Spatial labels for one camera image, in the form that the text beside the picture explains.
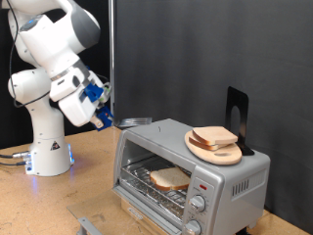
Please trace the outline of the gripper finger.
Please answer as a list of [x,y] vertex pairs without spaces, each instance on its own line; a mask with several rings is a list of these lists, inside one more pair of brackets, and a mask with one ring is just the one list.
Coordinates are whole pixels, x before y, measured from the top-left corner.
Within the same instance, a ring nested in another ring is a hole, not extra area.
[[96,116],[91,117],[91,122],[95,125],[96,128],[102,128],[104,126],[103,122]]

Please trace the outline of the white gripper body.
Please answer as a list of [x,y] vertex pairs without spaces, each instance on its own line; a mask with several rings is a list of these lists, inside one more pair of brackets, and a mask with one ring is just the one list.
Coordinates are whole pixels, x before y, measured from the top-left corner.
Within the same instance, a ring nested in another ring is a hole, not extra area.
[[91,122],[92,116],[105,126],[102,110],[105,103],[106,85],[92,71],[73,70],[58,80],[59,107],[75,126]]

